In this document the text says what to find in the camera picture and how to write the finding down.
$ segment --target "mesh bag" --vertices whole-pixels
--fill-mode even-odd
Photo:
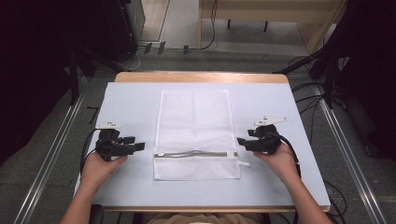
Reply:
[[[154,178],[239,178],[227,91],[162,91]]]

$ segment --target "person's hand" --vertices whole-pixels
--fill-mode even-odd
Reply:
[[[293,153],[287,145],[282,143],[273,155],[265,155],[261,152],[253,152],[253,154],[265,161],[282,182],[298,177]]]
[[[87,160],[85,160],[79,187],[95,194],[111,173],[127,159],[127,156],[122,156],[116,158],[114,161],[104,161],[99,153],[93,152],[88,156]]]

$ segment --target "forearm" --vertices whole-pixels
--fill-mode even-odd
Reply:
[[[331,223],[298,176],[287,179],[284,183],[294,201],[302,223]]]
[[[94,193],[92,190],[78,189],[75,197],[64,214],[61,224],[88,224]]]

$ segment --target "gray floor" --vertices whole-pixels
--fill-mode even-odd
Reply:
[[[182,4],[175,4],[176,1],[177,0],[172,1],[169,9],[170,11],[175,10],[173,8],[174,6],[180,7],[180,4]],[[191,47],[193,47],[196,42],[194,42],[194,37],[189,37],[189,35],[191,35],[191,33],[195,35],[194,32],[175,32],[175,30],[172,31],[169,27],[169,24],[172,23],[170,22],[172,20],[172,15],[168,15],[168,27],[164,29],[162,36],[163,41],[166,39],[166,47],[171,46],[175,48],[178,43],[181,43],[181,45],[191,44]],[[289,26],[291,27],[293,24],[270,22],[269,31],[267,32],[271,30],[278,32],[282,29],[286,29],[283,32],[288,32],[289,29],[292,30],[292,28],[287,28]],[[210,29],[210,27],[207,29],[209,35],[205,40],[210,38]],[[219,36],[219,38],[217,48],[207,51],[191,51],[184,56],[182,51],[177,50],[165,50],[164,53],[160,55],[157,54],[156,49],[153,49],[148,54],[140,52],[140,64],[135,70],[267,73],[288,66],[289,62],[293,60],[295,56],[306,55],[304,46],[298,43],[298,33],[295,32],[293,32],[293,35],[290,35],[290,39],[285,40],[286,42],[284,42],[284,44],[279,42],[274,43],[273,51],[270,50],[271,48],[267,47],[267,50],[255,48],[258,45],[251,45],[250,43],[244,48],[244,40],[241,38],[235,40],[235,45],[241,44],[241,48],[228,48],[227,46],[231,46],[230,42],[228,42],[227,45],[221,44],[223,42],[222,38],[226,38],[226,36]],[[138,65],[138,60],[137,58],[131,58],[128,62],[124,62],[123,64],[129,67],[136,67]],[[80,110],[64,141],[62,150],[50,173],[46,187],[44,187],[39,197],[29,223],[58,223],[72,198],[78,175],[80,151],[85,136],[93,128],[93,125],[90,124],[93,111],[87,109],[87,106],[101,105],[106,84],[108,81],[113,81],[116,75],[104,66],[98,65],[97,68],[98,72],[95,77],[89,78]],[[304,67],[300,68],[299,71],[299,74],[289,75],[290,85],[292,87],[310,81]],[[297,100],[313,94],[315,94],[314,88],[308,87],[295,92],[294,96]],[[70,93],[67,93],[37,130],[32,141],[7,162],[2,164],[0,168],[1,223],[13,223],[15,220],[27,190],[35,180],[36,174],[49,152],[56,132],[61,126],[64,116],[69,109],[69,100]],[[298,104],[299,109],[304,109],[308,103],[309,102],[303,102]],[[357,134],[348,113],[339,106],[336,106],[333,111],[343,128],[355,157],[361,165],[361,169],[367,177],[368,184],[373,189],[379,201],[379,205],[388,223],[396,223],[396,215],[393,212],[393,207],[396,204],[396,180],[393,177],[396,171],[396,162],[390,160],[375,160],[368,157],[364,151],[364,144]],[[310,125],[312,122],[312,115],[312,109],[302,114],[307,136],[311,134]],[[351,178],[350,172],[347,169],[347,164],[340,152],[340,148],[333,137],[329,122],[326,120],[321,108],[318,108],[315,113],[312,149],[323,179],[339,188],[346,197],[346,223],[373,223],[366,211],[361,195]],[[345,203],[341,200],[340,194],[331,186],[328,186],[328,189],[329,196],[337,202],[342,210],[345,207]],[[118,213],[106,213],[106,223],[117,223],[117,217]],[[131,218],[131,214],[124,214],[121,223],[130,223]],[[286,223],[279,215],[271,215],[271,219],[274,223]]]

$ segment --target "table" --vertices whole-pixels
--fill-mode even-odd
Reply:
[[[201,181],[155,181],[152,157],[161,90],[228,90],[235,136],[248,137],[253,122],[266,116],[287,117],[276,125],[296,150],[303,181],[319,206],[327,211],[330,201],[312,149],[283,75],[236,73],[120,73],[108,83],[97,124],[121,125],[120,136],[145,142],[95,195],[94,203],[107,211],[135,212],[291,212],[292,199],[279,178],[244,147],[238,148],[240,179]],[[94,148],[97,133],[90,148]]]
[[[202,19],[210,19],[214,0],[199,1],[199,46]],[[330,26],[343,15],[347,0],[218,0],[216,19],[297,22],[309,54],[314,53]]]

